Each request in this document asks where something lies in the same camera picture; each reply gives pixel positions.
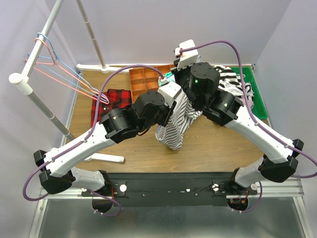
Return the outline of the thin striped tank top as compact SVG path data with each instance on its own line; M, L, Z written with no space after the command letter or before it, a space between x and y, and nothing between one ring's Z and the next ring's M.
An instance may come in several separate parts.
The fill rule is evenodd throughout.
M182 91L176 98L176 106L167 125L158 126L155 133L156 139L173 151L180 150L184 133L201 115L202 112L196 111L192 107L186 94Z

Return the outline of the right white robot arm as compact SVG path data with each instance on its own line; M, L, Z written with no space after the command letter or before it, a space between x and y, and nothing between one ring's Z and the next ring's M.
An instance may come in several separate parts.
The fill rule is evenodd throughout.
M243 89L242 81L231 68L199 62L184 69L173 68L171 72L195 110L241 134L264 153L256 162L235 169L230 180L223 184L226 192L239 194L264 179L282 183L295 173L303 141L280 135L248 111L228 89L229 86Z

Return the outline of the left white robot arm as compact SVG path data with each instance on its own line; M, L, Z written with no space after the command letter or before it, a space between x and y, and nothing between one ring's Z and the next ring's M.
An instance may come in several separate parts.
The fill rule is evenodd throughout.
M43 165L39 179L48 194L58 194L71 187L85 188L104 196L111 182L104 171L87 171L76 167L102 149L126 139L143 135L155 124L166 125L176 106L179 91L147 91L125 108L112 109L90 130L43 154L37 165Z

